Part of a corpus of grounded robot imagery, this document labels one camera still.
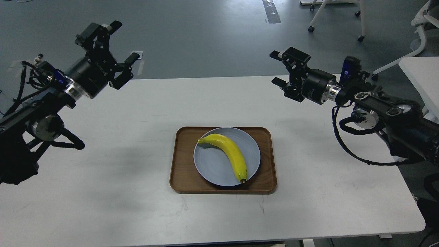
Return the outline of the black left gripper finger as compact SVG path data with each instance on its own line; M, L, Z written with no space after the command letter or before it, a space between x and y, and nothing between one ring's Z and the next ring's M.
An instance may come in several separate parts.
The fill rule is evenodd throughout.
M113 89L119 90L128 83L134 77L132 73L132 65L138 61L139 58L140 54L133 52L124 63L116 64L114 71L119 72L119 74L108 82L109 86Z
M122 22L113 21L110 25L91 23L80 34L76 35L75 44L82 47L88 55L110 54L110 36L115 33Z

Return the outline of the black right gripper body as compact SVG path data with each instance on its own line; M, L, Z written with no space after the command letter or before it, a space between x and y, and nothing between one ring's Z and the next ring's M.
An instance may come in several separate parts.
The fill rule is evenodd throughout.
M336 76L319 69L294 69L292 71L292 99L302 102L309 99L322 105L335 101L338 94Z

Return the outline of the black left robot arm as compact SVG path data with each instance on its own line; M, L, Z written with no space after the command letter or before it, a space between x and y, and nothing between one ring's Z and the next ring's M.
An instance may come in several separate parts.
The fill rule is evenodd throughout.
M38 161L53 146L83 150L84 142L71 133L58 112L74 108L86 96L96 97L105 86L121 89L133 78L132 66L141 57L133 52L118 63L109 50L109 41L122 23L91 23L75 43L86 53L63 72L43 60L22 61L19 93L1 118L1 183L18 185L37 175Z

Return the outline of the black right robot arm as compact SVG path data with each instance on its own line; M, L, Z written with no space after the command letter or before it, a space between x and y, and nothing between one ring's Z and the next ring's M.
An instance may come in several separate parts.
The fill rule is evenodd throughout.
M320 105L335 103L331 111L334 134L348 155L378 166L418 161L438 165L438 124L423 117L417 102L393 97L381 86L368 82L369 73L362 70L359 59L347 56L337 79L328 72L309 68L310 55L293 47L283 52L274 50L270 57L281 61L289 73L288 81L277 77L272 80L285 97L300 103L305 99ZM360 158L343 142L340 130L354 136L377 134L390 154L403 161L381 163Z

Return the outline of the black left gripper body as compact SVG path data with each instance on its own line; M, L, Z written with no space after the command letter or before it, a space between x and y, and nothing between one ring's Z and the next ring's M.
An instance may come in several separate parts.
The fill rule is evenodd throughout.
M88 52L65 71L90 99L96 97L116 74L116 60L108 51Z

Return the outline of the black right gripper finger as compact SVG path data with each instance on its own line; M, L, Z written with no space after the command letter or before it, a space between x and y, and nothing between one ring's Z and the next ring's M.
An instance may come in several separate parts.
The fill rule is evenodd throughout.
M278 77L274 77L271 83L278 86L282 91L284 91L284 96L289 99L295 100L301 103L305 98L303 97L301 87L292 82L286 82Z
M307 63L311 58L309 54L306 54L294 47L289 47L283 52L273 50L269 54L269 57L277 61L281 61L286 67L287 71L306 69Z

